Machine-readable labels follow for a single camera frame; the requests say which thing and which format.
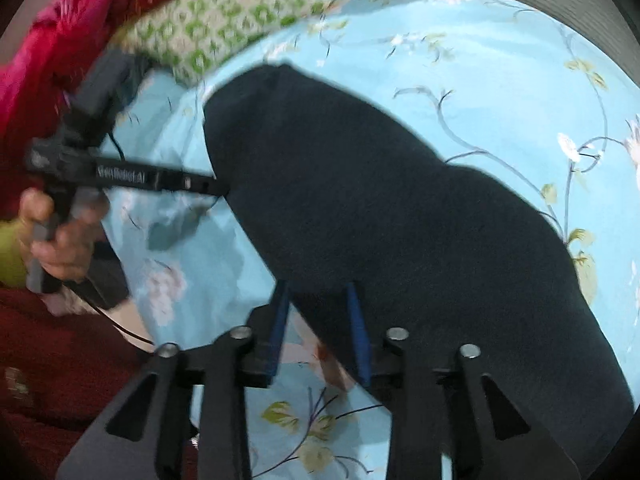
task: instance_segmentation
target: yellow-green sleeve cuff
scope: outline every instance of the yellow-green sleeve cuff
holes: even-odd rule
[[[20,221],[0,222],[0,283],[9,288],[24,287],[27,269],[18,244]]]

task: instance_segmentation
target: green and white fabric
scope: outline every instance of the green and white fabric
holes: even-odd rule
[[[320,15],[332,0],[172,0],[116,35],[124,49],[143,52],[196,84],[259,38],[298,19]]]

